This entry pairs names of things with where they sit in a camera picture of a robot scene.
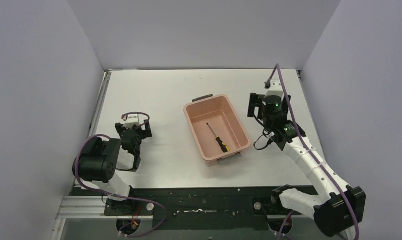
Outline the yellow black screwdriver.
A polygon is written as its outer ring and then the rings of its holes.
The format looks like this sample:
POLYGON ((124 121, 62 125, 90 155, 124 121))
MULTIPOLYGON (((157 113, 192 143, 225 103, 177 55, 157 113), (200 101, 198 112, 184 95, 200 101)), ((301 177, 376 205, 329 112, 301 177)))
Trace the yellow black screwdriver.
POLYGON ((230 151, 230 148, 222 141, 222 139, 215 133, 211 125, 207 122, 206 125, 214 135, 214 139, 219 145, 220 149, 222 150, 223 153, 228 153, 230 151))

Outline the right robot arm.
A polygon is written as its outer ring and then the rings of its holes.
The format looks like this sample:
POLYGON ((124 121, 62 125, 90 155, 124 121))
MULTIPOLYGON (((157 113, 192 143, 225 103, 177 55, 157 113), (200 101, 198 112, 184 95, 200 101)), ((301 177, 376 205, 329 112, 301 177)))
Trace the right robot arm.
POLYGON ((310 195, 284 185, 272 191, 271 201, 313 219, 327 237, 340 236, 353 229, 353 238, 359 239, 366 193, 336 174, 295 119, 288 118, 292 112, 290 96, 250 94, 247 116, 263 127, 268 142, 275 143, 294 161, 316 191, 310 195))

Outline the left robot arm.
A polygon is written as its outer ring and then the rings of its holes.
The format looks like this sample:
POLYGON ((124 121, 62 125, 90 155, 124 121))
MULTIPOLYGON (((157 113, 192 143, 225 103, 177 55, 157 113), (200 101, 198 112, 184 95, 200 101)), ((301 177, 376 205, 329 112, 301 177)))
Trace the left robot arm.
POLYGON ((117 201, 117 208, 125 215, 130 215, 137 208, 133 188, 125 183, 117 171, 136 172, 142 161, 141 145, 146 138, 151 138, 152 131, 148 119, 116 123, 119 138, 107 138, 96 134, 89 138, 74 160, 72 172, 82 187, 103 193, 112 201, 117 201))

